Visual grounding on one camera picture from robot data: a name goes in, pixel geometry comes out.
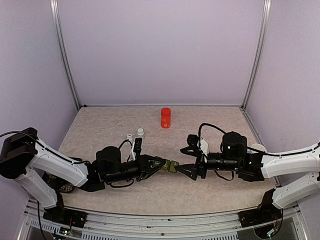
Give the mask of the green pill organizer box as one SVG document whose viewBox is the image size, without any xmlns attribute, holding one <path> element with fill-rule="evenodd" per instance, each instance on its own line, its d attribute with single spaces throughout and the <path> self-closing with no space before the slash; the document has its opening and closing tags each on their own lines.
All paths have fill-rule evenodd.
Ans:
<svg viewBox="0 0 320 240">
<path fill-rule="evenodd" d="M 165 159 L 164 161 L 160 162 L 160 169 L 162 171 L 176 174 L 178 172 L 176 167 L 179 165 L 180 163 L 178 161 Z"/>
</svg>

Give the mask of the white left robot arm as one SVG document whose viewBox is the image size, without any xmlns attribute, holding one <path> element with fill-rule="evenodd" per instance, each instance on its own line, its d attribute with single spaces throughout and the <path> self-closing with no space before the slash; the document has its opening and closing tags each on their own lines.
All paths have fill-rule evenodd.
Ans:
<svg viewBox="0 0 320 240">
<path fill-rule="evenodd" d="M 94 162 L 89 162 L 54 150 L 38 138 L 33 127 L 0 136 L 6 138 L 0 153 L 1 176 L 19 183 L 61 223 L 70 218 L 70 211 L 63 206 L 58 191 L 50 187 L 37 170 L 91 193 L 113 187 L 117 182 L 126 181 L 131 186 L 147 180 L 166 164 L 164 158 L 141 154 L 141 138 L 131 143 L 129 161 L 121 161 L 120 147 L 107 146 L 96 153 Z"/>
</svg>

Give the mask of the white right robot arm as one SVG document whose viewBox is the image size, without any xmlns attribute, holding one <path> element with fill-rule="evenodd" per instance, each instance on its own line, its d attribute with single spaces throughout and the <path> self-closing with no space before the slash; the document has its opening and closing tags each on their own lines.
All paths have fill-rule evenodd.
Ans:
<svg viewBox="0 0 320 240">
<path fill-rule="evenodd" d="M 194 164 L 183 164 L 175 169 L 196 180 L 204 179 L 209 170 L 229 171 L 246 182 L 261 182 L 282 175 L 305 173 L 296 181 L 267 191 L 263 196 L 256 218 L 266 222 L 276 209 L 308 197 L 320 190 L 320 145 L 314 144 L 298 151 L 269 153 L 247 146 L 247 138 L 237 132 L 222 136 L 221 151 L 209 152 L 208 143 L 200 136 L 190 134 L 188 146 L 181 153 L 196 158 Z"/>
</svg>

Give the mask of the red cylindrical can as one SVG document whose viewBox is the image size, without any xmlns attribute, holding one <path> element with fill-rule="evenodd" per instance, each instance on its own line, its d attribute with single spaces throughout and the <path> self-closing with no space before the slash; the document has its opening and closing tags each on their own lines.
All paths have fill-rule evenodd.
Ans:
<svg viewBox="0 0 320 240">
<path fill-rule="evenodd" d="M 171 126 L 171 109 L 163 107 L 160 112 L 160 125 L 164 129 L 168 129 Z"/>
</svg>

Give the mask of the small white pill bottle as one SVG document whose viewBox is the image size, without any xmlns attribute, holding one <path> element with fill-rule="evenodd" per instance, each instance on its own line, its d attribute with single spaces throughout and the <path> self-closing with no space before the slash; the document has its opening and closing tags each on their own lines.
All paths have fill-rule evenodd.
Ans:
<svg viewBox="0 0 320 240">
<path fill-rule="evenodd" d="M 137 129 L 137 137 L 138 138 L 142 138 L 142 139 L 145 137 L 145 132 L 144 132 L 143 128 L 138 128 Z"/>
</svg>

